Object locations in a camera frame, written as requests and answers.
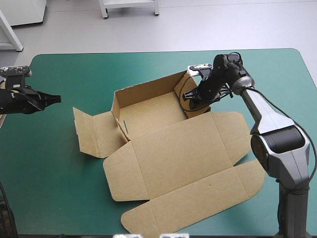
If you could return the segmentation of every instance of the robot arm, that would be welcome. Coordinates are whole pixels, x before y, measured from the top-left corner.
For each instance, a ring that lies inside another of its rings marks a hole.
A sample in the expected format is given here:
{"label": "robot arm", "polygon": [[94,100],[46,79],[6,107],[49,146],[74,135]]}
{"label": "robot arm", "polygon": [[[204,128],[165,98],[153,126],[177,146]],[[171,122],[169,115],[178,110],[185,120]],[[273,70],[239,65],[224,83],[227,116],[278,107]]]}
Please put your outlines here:
{"label": "robot arm", "polygon": [[28,66],[0,68],[0,76],[5,78],[5,88],[0,89],[0,114],[31,114],[61,102],[59,95],[35,91],[25,85],[25,77],[31,75]]}
{"label": "robot arm", "polygon": [[[202,75],[199,68],[191,70]],[[190,100],[192,110],[217,102],[231,92],[243,98],[255,121],[250,132],[252,151],[267,174],[280,184],[279,235],[309,237],[306,220],[310,140],[292,119],[277,113],[254,84],[239,53],[217,55],[208,77],[184,93],[183,98]]]}

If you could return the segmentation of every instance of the cardboard box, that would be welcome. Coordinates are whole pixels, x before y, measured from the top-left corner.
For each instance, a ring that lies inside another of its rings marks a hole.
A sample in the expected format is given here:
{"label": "cardboard box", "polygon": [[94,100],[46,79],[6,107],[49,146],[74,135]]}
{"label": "cardboard box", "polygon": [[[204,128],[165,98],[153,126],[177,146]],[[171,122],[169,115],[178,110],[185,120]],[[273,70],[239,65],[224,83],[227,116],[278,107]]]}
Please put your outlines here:
{"label": "cardboard box", "polygon": [[182,92],[197,86],[186,71],[115,91],[110,112],[91,116],[74,108],[80,151],[105,158],[131,139],[210,110],[184,112],[178,99],[182,86]]}
{"label": "cardboard box", "polygon": [[265,172],[250,151],[239,112],[184,112],[180,95],[196,87],[185,71],[115,92],[111,112],[74,109],[82,152],[104,158],[116,201],[149,200],[121,217],[145,238],[159,237],[253,197]]}

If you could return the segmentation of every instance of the gray floor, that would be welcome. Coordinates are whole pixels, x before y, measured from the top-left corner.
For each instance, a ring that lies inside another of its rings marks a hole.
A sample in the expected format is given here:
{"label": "gray floor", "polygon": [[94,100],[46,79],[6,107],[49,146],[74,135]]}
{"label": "gray floor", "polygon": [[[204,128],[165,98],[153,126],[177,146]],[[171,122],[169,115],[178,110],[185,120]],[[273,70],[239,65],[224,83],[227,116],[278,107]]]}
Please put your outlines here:
{"label": "gray floor", "polygon": [[160,16],[150,8],[110,9],[105,20],[98,0],[48,0],[42,25],[14,29],[24,51],[0,52],[0,66],[51,53],[295,48],[317,83],[317,0],[160,4]]}

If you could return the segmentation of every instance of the green table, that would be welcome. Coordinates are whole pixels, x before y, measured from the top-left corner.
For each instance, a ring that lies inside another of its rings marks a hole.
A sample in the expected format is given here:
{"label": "green table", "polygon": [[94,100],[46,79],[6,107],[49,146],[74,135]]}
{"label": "green table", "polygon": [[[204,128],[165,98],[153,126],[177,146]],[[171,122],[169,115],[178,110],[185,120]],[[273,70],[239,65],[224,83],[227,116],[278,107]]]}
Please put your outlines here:
{"label": "green table", "polygon": [[[120,216],[142,202],[112,200],[103,159],[79,152],[72,107],[92,115],[109,111],[113,92],[212,63],[231,51],[39,55],[28,84],[60,94],[62,104],[42,113],[9,115],[0,129],[0,179],[21,234],[126,232]],[[256,87],[300,122],[317,143],[317,91],[298,51],[242,50]],[[240,97],[213,104],[214,111],[241,111]],[[249,153],[243,162],[254,159]],[[311,183],[308,231],[317,234],[317,178]],[[277,232],[278,184],[267,177],[252,199],[183,229],[192,235],[273,235]]]}

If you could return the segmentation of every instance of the white cabinet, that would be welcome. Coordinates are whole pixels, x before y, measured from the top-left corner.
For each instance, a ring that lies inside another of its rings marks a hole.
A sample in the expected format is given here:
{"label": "white cabinet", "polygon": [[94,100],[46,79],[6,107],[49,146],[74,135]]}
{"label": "white cabinet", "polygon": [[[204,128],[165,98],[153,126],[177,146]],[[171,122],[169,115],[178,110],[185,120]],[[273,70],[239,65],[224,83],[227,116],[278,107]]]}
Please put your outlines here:
{"label": "white cabinet", "polygon": [[46,0],[0,0],[0,9],[11,26],[43,22]]}
{"label": "white cabinet", "polygon": [[104,18],[108,18],[108,8],[153,6],[155,15],[159,15],[159,0],[99,0],[100,9]]}
{"label": "white cabinet", "polygon": [[22,51],[23,46],[0,10],[0,50],[13,49],[16,51]]}

